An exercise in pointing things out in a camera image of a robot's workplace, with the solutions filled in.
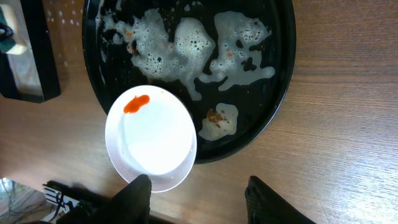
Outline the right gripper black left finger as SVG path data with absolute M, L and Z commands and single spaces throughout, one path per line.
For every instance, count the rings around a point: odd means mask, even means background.
M 87 190 L 75 194 L 81 202 L 64 214 L 57 223 L 147 223 L 152 183 L 145 174 L 139 175 L 112 198 Z

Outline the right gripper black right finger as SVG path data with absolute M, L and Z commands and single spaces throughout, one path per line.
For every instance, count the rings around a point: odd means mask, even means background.
M 245 199 L 250 224 L 315 224 L 255 175 L 248 180 Z

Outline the pink white plate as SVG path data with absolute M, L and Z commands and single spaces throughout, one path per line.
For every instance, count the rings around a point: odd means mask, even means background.
M 108 156 L 128 183 L 148 175 L 153 192 L 166 192 L 190 173 L 197 134 L 185 105 L 171 92 L 141 85 L 120 95 L 105 124 Z

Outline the yellow green sponge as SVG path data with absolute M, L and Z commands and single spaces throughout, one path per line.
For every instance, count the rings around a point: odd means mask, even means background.
M 1 53 L 20 55 L 27 50 L 16 13 L 8 4 L 1 4 Z

